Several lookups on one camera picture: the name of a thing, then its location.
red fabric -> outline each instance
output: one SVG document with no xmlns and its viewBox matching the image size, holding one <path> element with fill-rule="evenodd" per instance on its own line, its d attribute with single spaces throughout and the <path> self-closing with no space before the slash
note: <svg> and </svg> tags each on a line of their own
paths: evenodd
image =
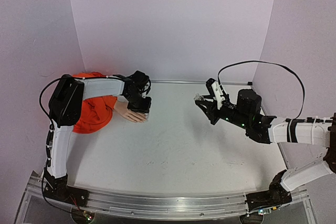
<svg viewBox="0 0 336 224">
<path fill-rule="evenodd" d="M 105 77 L 101 73 L 80 73 L 74 77 Z M 96 132 L 107 125 L 113 115 L 113 108 L 117 101 L 116 97 L 107 95 L 86 99 L 82 103 L 82 111 L 79 121 L 73 127 L 76 133 L 89 134 Z"/>
</svg>

white table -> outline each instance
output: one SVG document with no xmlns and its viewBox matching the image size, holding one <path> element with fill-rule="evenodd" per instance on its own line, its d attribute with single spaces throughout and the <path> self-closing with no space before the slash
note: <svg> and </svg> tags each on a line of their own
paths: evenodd
<svg viewBox="0 0 336 224">
<path fill-rule="evenodd" d="M 233 103 L 249 86 L 226 86 Z M 93 134 L 71 136 L 69 185 L 141 195 L 213 195 L 267 189 L 286 169 L 278 145 L 258 144 L 195 105 L 204 84 L 154 83 L 148 121 L 118 114 Z"/>
</svg>

